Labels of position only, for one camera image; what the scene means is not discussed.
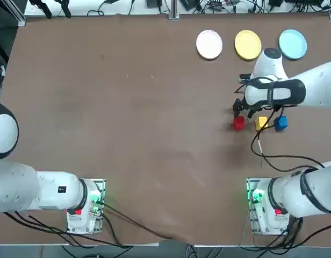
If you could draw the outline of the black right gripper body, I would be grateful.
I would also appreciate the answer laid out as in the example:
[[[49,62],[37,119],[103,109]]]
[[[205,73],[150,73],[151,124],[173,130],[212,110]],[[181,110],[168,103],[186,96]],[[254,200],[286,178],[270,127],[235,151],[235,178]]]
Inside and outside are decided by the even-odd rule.
[[[255,104],[248,104],[246,101],[242,101],[243,110],[260,110],[264,105],[264,101],[256,102]]]

